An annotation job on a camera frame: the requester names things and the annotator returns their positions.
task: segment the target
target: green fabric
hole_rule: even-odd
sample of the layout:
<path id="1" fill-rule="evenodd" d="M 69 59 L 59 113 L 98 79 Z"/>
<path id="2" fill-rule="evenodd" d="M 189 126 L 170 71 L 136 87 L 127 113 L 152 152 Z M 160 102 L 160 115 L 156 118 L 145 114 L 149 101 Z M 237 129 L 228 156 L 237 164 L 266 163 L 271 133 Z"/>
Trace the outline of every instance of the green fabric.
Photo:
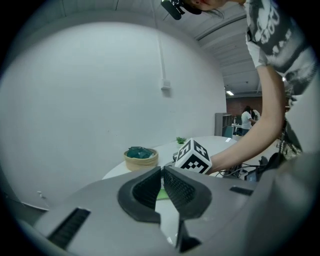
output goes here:
<path id="1" fill-rule="evenodd" d="M 168 198 L 169 198 L 169 196 L 168 196 L 166 190 L 164 188 L 160 189 L 159 194 L 156 199 L 161 200 L 161 199 L 168 199 Z"/>
<path id="2" fill-rule="evenodd" d="M 139 159 L 146 159 L 149 158 L 153 152 L 149 149 L 146 149 L 142 146 L 132 146 L 129 148 L 126 156 L 128 158 L 139 158 Z"/>

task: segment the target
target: person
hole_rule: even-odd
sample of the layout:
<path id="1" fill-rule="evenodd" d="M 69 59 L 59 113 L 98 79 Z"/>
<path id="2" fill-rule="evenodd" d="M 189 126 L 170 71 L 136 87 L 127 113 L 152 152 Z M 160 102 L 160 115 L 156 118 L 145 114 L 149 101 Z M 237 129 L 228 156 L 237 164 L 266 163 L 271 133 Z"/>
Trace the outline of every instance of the person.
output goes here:
<path id="1" fill-rule="evenodd" d="M 252 118 L 251 107 L 246 106 L 241 115 L 241 128 L 242 128 L 242 136 L 245 136 L 247 132 L 251 129 L 251 123 L 255 123 L 256 121 Z"/>
<path id="2" fill-rule="evenodd" d="M 292 85 L 289 105 L 311 109 L 303 97 L 318 92 L 320 84 L 317 57 L 295 21 L 273 0 L 183 0 L 185 5 L 207 13 L 218 14 L 217 8 L 226 2 L 237 2 L 246 12 L 246 45 L 257 70 L 262 89 L 262 115 L 247 133 L 234 145 L 211 156 L 212 168 L 206 174 L 231 168 L 260 154 L 278 137 L 285 121 L 285 87 L 283 78 Z M 300 135 L 312 127 L 303 125 L 293 115 L 286 114 L 287 137 L 285 143 L 301 147 Z M 289 118 L 295 125 L 291 129 Z M 316 141 L 303 137 L 304 147 L 318 150 Z"/>
<path id="3" fill-rule="evenodd" d="M 253 120 L 256 120 L 256 113 L 254 112 L 254 109 L 251 108 L 250 110 L 251 110 L 251 117 L 252 117 L 252 119 L 253 119 Z"/>
<path id="4" fill-rule="evenodd" d="M 254 120 L 259 121 L 261 118 L 259 111 L 256 109 L 253 109 L 252 111 L 254 112 Z"/>

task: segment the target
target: white table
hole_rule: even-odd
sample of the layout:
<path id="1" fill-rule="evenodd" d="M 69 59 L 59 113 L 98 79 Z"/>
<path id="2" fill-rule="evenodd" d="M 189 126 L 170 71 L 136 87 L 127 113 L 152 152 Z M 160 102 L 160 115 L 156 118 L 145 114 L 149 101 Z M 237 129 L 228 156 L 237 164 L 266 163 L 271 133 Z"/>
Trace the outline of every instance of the white table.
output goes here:
<path id="1" fill-rule="evenodd" d="M 194 138 L 201 146 L 203 146 L 209 156 L 215 155 L 231 145 L 237 143 L 236 140 L 221 136 L 205 136 L 205 137 L 195 137 Z M 177 142 L 171 142 L 165 145 L 157 146 L 154 148 L 159 153 L 158 166 L 163 167 L 168 162 L 173 160 L 173 154 L 178 152 Z M 254 157 L 247 161 L 250 165 L 259 165 L 259 157 Z M 118 166 L 109 171 L 104 177 L 104 179 L 112 178 L 122 174 L 129 173 L 130 170 L 127 169 L 126 163 L 123 161 Z M 176 244 L 178 232 L 178 222 L 179 213 L 172 204 L 170 199 L 158 200 L 155 205 L 155 211 L 161 215 L 161 225 L 160 229 L 166 235 L 169 243 L 173 245 Z"/>
<path id="2" fill-rule="evenodd" d="M 241 124 L 235 124 L 235 123 L 233 123 L 233 124 L 232 124 L 232 127 L 233 127 L 233 129 L 232 129 L 232 134 L 234 134 L 234 133 L 237 131 L 238 128 L 241 128 Z"/>

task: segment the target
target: ceiling beam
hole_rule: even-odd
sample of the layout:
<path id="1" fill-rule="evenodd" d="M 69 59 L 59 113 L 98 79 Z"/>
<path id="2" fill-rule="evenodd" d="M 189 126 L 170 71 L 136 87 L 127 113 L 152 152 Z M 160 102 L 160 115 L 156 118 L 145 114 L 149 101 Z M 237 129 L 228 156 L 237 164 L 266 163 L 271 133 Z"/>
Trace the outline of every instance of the ceiling beam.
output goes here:
<path id="1" fill-rule="evenodd" d="M 229 24 L 232 24 L 232 23 L 235 23 L 237 21 L 240 21 L 240 20 L 243 20 L 243 19 L 246 19 L 247 18 L 247 15 L 244 14 L 244 15 L 241 15 L 241 16 L 238 16 L 238 17 L 235 17 L 235 18 L 231 18 L 229 19 L 228 21 L 224 22 L 223 24 L 221 25 L 218 25 L 216 26 L 215 28 L 211 29 L 210 31 L 206 32 L 205 34 L 199 36 L 196 40 L 197 41 L 200 41 L 202 40 L 203 38 L 207 37 L 208 35 L 212 34 L 213 32 L 219 30 L 219 29 L 222 29 L 223 27 L 229 25 Z"/>
<path id="2" fill-rule="evenodd" d="M 246 73 L 251 73 L 251 72 L 257 73 L 257 70 L 254 69 L 254 70 L 246 70 L 246 71 L 237 72 L 237 73 L 229 73 L 229 74 L 223 75 L 222 77 L 223 78 L 228 78 L 228 77 L 233 77 L 233 76 L 236 76 L 236 75 L 246 74 Z"/>
<path id="3" fill-rule="evenodd" d="M 203 49 L 208 49 L 220 42 L 225 41 L 230 37 L 234 37 L 239 34 L 244 34 L 247 30 L 247 26 L 248 25 L 246 18 L 238 19 L 237 21 L 234 21 L 218 29 L 215 29 L 207 36 L 198 40 L 199 44 Z"/>
<path id="4" fill-rule="evenodd" d="M 248 63 L 248 62 L 252 62 L 252 58 L 251 57 L 250 58 L 246 58 L 246 59 L 240 59 L 240 60 L 237 60 L 237 61 L 234 61 L 234 62 L 229 62 L 228 64 L 221 65 L 220 68 L 224 69 L 224 68 L 227 68 L 229 66 L 233 66 L 233 65 L 237 65 L 237 64 L 244 64 L 244 63 Z"/>
<path id="5" fill-rule="evenodd" d="M 234 94 L 234 96 L 225 95 L 226 99 L 234 99 L 234 98 L 251 98 L 251 97 L 262 97 L 261 94 L 256 93 L 248 93 L 248 94 Z"/>

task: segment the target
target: black vent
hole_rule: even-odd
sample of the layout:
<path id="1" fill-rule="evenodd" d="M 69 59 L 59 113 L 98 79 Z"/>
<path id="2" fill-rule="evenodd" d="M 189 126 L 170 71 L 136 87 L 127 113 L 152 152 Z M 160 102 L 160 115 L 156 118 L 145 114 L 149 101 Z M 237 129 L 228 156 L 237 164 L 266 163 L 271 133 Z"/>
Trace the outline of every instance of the black vent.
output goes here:
<path id="1" fill-rule="evenodd" d="M 133 178 L 120 187 L 117 198 L 122 209 L 138 222 L 160 224 L 160 214 L 155 212 L 161 188 L 161 168 Z"/>
<path id="2" fill-rule="evenodd" d="M 181 220 L 199 218 L 211 203 L 211 191 L 169 166 L 163 168 L 164 188 Z"/>
<path id="3" fill-rule="evenodd" d="M 85 209 L 75 209 L 64 222 L 49 236 L 49 241 L 65 249 L 91 212 Z"/>

